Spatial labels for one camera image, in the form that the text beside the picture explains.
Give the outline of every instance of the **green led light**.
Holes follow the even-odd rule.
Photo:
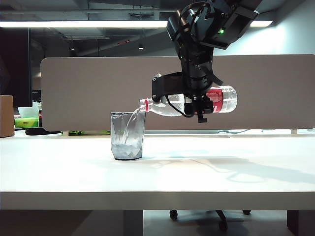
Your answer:
[[[221,28],[221,29],[219,30],[218,34],[224,34],[224,32],[225,32],[225,29]]]

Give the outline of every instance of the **plastic water bottle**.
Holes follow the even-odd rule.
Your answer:
[[[212,87],[206,92],[206,95],[213,102],[213,113],[229,113],[234,111],[236,108],[237,93],[231,86]],[[185,97],[183,94],[169,95],[168,99],[172,105],[181,112],[184,112]],[[154,112],[167,117],[181,116],[179,112],[175,111],[174,108],[168,104],[165,96],[161,98],[161,102],[159,104],[154,104],[153,99],[151,98],[141,99],[140,111]]]
[[[169,95],[168,99],[174,107],[179,109],[181,112],[184,112],[184,103],[185,97],[181,94]],[[172,108],[167,100],[166,97],[163,96],[161,98],[161,102],[159,104],[154,104],[152,98],[145,98],[140,100],[140,111],[141,112],[154,112],[156,114],[166,116],[166,117],[178,117],[181,116],[179,112],[177,112],[174,108]]]

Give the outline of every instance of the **chair wheel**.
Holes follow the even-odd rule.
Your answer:
[[[169,216],[171,217],[172,220],[176,220],[177,219],[177,210],[170,210],[169,211]]]
[[[219,222],[219,229],[223,232],[227,231],[227,223],[225,221]]]
[[[250,211],[250,210],[243,210],[243,213],[244,213],[245,215],[249,215],[249,214],[251,213],[251,211]]]

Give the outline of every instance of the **red bottle label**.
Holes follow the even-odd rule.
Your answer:
[[[219,87],[212,87],[206,92],[206,95],[213,102],[213,113],[218,113],[223,105],[223,92]]]

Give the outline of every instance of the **ceiling light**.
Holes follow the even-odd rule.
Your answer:
[[[3,28],[165,28],[167,21],[0,21]]]
[[[251,27],[268,27],[271,23],[272,21],[253,21]]]

